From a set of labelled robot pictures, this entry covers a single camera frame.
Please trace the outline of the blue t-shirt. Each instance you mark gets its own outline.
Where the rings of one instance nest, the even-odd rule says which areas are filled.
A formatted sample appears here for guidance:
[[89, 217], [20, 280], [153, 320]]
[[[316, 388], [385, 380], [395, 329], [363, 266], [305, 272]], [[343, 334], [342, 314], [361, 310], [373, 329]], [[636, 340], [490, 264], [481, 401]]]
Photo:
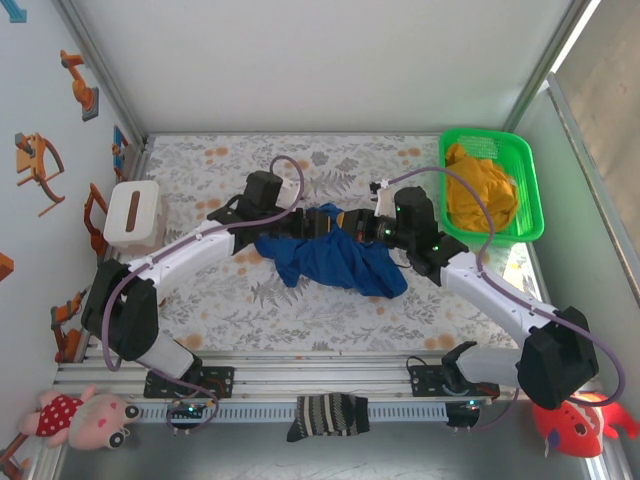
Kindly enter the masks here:
[[274, 261], [289, 288], [296, 287], [302, 276], [326, 286], [355, 289], [363, 296], [395, 298], [408, 288], [386, 246], [358, 243], [337, 225], [309, 240], [263, 236], [255, 249]]

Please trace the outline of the green plastic mesh basket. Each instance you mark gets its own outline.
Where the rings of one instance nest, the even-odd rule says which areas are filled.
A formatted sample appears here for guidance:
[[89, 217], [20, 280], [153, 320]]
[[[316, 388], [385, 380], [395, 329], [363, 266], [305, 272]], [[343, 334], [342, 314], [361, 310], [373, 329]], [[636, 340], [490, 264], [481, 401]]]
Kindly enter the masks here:
[[[533, 153], [507, 132], [455, 128], [439, 139], [440, 165], [466, 180], [495, 222], [492, 244], [533, 242], [545, 228]], [[476, 200], [456, 179], [441, 177], [441, 218], [447, 233], [470, 244], [488, 237], [488, 223]]]

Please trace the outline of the floral print tablecloth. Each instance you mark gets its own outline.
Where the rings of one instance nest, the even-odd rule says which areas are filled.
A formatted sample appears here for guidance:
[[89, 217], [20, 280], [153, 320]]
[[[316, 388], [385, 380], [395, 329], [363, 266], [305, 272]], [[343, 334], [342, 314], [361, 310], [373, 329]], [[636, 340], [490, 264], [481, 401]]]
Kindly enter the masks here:
[[[396, 179], [439, 197], [435, 136], [154, 135], [143, 177], [168, 205], [166, 242], [189, 233], [245, 187], [256, 170], [305, 182], [302, 203], [344, 210], [371, 205], [369, 185]], [[512, 339], [469, 302], [393, 262], [408, 288], [394, 299], [301, 278], [281, 280], [254, 247], [183, 281], [159, 311], [160, 329], [191, 350], [447, 351], [464, 341], [510, 348]]]

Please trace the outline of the white tissue box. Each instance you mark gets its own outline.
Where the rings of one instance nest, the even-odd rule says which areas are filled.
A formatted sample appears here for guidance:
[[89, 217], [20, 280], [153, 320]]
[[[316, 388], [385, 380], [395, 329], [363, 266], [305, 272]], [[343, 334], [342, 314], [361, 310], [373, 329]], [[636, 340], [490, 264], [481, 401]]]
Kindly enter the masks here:
[[163, 243], [167, 212], [168, 205], [156, 181], [119, 183], [111, 195], [104, 238], [122, 254], [155, 252]]

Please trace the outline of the black and white striped sock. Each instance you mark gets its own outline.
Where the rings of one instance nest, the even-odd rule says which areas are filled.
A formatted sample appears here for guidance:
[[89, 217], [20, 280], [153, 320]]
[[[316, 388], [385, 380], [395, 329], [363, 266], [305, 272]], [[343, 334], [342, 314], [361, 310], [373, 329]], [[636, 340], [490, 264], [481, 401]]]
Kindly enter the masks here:
[[299, 396], [286, 440], [349, 437], [370, 431], [368, 399], [346, 393]]

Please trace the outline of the small black controller board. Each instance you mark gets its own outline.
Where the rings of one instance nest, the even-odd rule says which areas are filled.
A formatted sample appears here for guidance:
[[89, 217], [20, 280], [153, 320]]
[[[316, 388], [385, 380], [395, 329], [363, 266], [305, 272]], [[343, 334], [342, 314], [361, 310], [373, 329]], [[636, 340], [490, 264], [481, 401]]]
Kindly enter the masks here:
[[167, 418], [178, 429], [188, 429], [203, 422], [206, 406], [198, 403], [179, 403], [167, 411]]
[[453, 429], [471, 429], [480, 416], [480, 403], [476, 400], [464, 402], [447, 402], [445, 404], [447, 422], [446, 425]]

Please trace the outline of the red fish plush toy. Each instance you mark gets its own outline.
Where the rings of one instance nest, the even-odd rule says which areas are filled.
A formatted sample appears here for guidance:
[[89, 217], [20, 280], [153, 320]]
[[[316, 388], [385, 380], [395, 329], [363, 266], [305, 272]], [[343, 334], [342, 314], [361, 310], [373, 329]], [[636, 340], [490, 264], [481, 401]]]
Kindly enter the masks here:
[[558, 409], [532, 408], [534, 423], [545, 441], [545, 455], [553, 449], [578, 458], [594, 458], [604, 449], [604, 437], [617, 439], [616, 427], [631, 439], [640, 435], [640, 422], [619, 403], [603, 407], [581, 406], [565, 401]]

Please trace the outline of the pink pig plush toy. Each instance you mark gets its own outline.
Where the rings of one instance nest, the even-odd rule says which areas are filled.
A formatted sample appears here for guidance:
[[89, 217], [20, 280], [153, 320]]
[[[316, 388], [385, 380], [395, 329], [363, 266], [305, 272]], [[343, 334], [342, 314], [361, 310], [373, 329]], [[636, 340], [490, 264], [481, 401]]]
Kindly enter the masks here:
[[117, 449], [130, 434], [127, 426], [141, 416], [139, 407], [117, 395], [98, 394], [95, 385], [79, 397], [48, 390], [39, 402], [38, 411], [22, 417], [19, 431], [45, 438], [48, 448], [68, 444], [82, 451]]

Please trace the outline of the aluminium rail base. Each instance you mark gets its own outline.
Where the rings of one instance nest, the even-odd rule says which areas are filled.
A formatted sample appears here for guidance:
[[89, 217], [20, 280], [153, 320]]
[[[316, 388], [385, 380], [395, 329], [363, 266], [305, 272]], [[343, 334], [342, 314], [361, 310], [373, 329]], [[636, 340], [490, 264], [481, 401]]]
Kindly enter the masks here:
[[[401, 400], [412, 397], [405, 367], [411, 351], [399, 352], [278, 352], [200, 351], [207, 367], [235, 369], [232, 399], [237, 401], [285, 401], [298, 395], [343, 392], [371, 400]], [[100, 391], [130, 399], [143, 397], [147, 371], [125, 362], [112, 372], [102, 353], [90, 349], [81, 363], [58, 368], [53, 387], [66, 394], [79, 394], [90, 384]]]

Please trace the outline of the blue and orange wall sticker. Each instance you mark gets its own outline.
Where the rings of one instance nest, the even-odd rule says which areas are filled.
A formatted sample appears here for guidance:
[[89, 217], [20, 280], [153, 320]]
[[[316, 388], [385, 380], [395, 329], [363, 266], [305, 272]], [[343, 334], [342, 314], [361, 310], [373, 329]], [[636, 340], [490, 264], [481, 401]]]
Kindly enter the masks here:
[[118, 182], [126, 181], [127, 177], [124, 173], [125, 166], [125, 148], [129, 145], [128, 140], [121, 131], [121, 129], [115, 125], [113, 127], [113, 142], [111, 146], [113, 170]]

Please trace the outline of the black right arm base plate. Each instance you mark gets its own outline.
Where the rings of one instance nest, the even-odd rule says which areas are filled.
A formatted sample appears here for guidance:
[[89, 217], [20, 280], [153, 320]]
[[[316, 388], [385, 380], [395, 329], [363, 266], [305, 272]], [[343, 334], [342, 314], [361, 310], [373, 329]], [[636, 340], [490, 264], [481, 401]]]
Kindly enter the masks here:
[[446, 369], [441, 365], [410, 365], [408, 367], [414, 397], [487, 397], [495, 399], [500, 387], [493, 383], [457, 381], [449, 385]]

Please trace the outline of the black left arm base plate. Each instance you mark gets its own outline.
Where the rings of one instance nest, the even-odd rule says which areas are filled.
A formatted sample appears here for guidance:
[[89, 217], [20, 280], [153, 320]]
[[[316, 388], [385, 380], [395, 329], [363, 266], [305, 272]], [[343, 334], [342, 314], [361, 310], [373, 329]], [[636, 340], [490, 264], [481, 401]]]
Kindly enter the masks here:
[[[235, 369], [230, 366], [201, 368], [197, 385], [212, 392], [218, 399], [230, 398], [234, 385]], [[148, 372], [145, 378], [143, 397], [148, 399], [184, 398], [194, 390], [177, 385], [161, 376]]]

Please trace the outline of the aluminium frame post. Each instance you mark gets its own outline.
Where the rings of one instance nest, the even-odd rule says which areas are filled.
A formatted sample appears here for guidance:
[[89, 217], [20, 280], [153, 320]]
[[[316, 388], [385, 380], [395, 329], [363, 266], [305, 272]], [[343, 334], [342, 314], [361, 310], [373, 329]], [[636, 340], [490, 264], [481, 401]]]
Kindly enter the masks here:
[[547, 77], [557, 68], [571, 50], [584, 26], [601, 0], [569, 0], [558, 25], [547, 41], [534, 69], [516, 97], [501, 130], [514, 132], [527, 109], [540, 91]]
[[76, 0], [50, 1], [80, 50], [80, 54], [88, 61], [89, 68], [99, 86], [104, 90], [112, 108], [130, 134], [129, 139], [142, 149], [148, 134], [137, 118], [131, 101], [118, 85], [105, 53], [90, 29], [88, 21], [76, 5]]

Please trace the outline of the orange claw machine wall sticker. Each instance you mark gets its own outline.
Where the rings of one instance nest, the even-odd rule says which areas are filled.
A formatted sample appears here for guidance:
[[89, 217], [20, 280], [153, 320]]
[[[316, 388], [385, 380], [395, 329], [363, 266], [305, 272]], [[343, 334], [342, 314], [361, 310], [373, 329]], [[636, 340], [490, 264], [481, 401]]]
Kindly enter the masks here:
[[[65, 196], [56, 195], [49, 183], [65, 172], [64, 163], [54, 145], [39, 133], [25, 135], [21, 132], [15, 134], [16, 146], [16, 172], [27, 173], [27, 176], [16, 183], [18, 187], [33, 181], [49, 199], [50, 205], [44, 208], [39, 217], [65, 200]], [[45, 165], [45, 157], [49, 154], [56, 165], [53, 173], [48, 174]]]

